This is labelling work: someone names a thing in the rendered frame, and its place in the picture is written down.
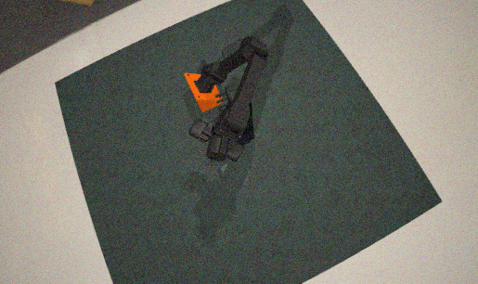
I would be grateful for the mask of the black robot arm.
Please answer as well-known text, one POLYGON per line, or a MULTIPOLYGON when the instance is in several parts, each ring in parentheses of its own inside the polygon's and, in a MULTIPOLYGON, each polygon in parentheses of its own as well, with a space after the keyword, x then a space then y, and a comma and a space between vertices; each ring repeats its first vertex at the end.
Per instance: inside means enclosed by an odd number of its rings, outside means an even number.
POLYGON ((245 131, 251 114, 252 95, 267 65, 268 57, 266 45, 249 35, 241 41, 239 50, 231 56, 220 62, 213 61, 204 65, 201 77, 198 81, 194 81, 200 93, 211 93, 216 84, 225 82, 228 73, 243 63, 248 63, 236 95, 223 110, 220 110, 219 116, 213 122, 213 135, 200 149, 200 152, 213 162, 224 161, 228 142, 230 140, 237 142, 245 131), (237 132, 233 133, 231 129, 237 132))

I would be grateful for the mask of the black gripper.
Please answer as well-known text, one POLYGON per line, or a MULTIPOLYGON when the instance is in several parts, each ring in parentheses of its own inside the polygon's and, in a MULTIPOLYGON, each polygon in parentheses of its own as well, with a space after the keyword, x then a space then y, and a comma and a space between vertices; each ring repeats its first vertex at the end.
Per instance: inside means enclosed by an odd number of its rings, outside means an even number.
MULTIPOLYGON (((207 142, 207 139, 213 135, 212 129, 204 128, 208 125, 208 123, 204 122, 201 119, 196 120, 193 125, 190 127, 188 133, 190 136, 193 136, 194 138, 198 139, 200 134, 200 139, 199 141, 203 144, 207 142)), ((239 156, 241 155, 242 151, 245 149, 242 144, 240 144, 238 141, 235 142, 229 141, 228 142, 228 147, 227 147, 227 152, 226 156, 232 160, 233 162, 237 161, 239 159, 239 156), (232 146, 233 145, 233 146, 232 146)))

